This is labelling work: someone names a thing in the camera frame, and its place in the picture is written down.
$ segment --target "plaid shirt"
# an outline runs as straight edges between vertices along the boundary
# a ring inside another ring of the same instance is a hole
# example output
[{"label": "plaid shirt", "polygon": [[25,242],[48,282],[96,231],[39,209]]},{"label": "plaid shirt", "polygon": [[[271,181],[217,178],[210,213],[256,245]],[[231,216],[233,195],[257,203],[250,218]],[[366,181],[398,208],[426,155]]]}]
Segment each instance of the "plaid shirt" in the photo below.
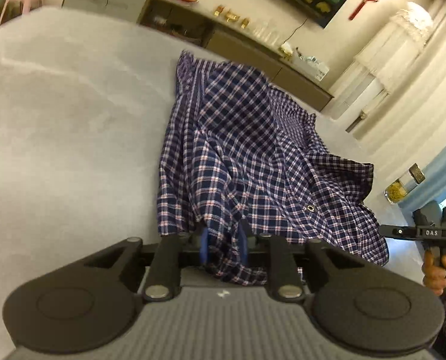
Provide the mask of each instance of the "plaid shirt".
[{"label": "plaid shirt", "polygon": [[208,268],[243,285],[265,283],[266,273],[241,261],[242,219],[254,234],[320,238],[385,264],[386,242],[363,205],[373,165],[330,154],[315,120],[261,71],[183,52],[159,166],[160,234],[203,221]]}]

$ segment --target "wall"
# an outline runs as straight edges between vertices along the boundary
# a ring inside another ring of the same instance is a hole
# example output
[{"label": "wall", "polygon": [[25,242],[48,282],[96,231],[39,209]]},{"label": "wall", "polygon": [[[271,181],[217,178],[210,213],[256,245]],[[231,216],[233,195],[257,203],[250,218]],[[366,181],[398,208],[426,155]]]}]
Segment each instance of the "wall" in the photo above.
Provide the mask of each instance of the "wall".
[{"label": "wall", "polygon": [[[62,0],[46,1],[60,4]],[[379,0],[378,3],[368,3],[355,20],[349,21],[348,17],[361,0],[348,0],[325,29],[308,20],[291,38],[291,44],[299,46],[304,55],[316,56],[330,67],[330,73],[323,81],[323,86],[329,88],[349,66],[353,56],[407,1],[425,8],[430,3],[430,0]],[[224,4],[252,20],[271,19],[285,37],[306,19],[301,10],[285,0],[200,0],[200,4],[208,9]]]}]

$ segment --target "glass jar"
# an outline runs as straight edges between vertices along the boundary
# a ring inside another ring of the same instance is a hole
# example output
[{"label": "glass jar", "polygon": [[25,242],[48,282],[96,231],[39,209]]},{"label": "glass jar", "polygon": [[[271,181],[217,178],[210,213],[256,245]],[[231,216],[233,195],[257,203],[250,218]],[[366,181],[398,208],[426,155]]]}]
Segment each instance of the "glass jar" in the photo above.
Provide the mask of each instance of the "glass jar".
[{"label": "glass jar", "polygon": [[418,184],[425,180],[425,175],[417,164],[393,181],[385,189],[385,197],[391,204],[401,202]]}]

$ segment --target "beige curtain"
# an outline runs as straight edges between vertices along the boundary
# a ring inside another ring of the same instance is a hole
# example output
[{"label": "beige curtain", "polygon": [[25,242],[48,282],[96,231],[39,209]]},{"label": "beige curtain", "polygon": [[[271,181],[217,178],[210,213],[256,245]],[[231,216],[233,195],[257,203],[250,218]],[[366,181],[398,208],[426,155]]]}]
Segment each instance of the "beige curtain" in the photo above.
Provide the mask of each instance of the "beige curtain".
[{"label": "beige curtain", "polygon": [[379,190],[446,146],[446,0],[436,0],[430,14],[436,31],[409,77],[352,131],[373,155]]}]

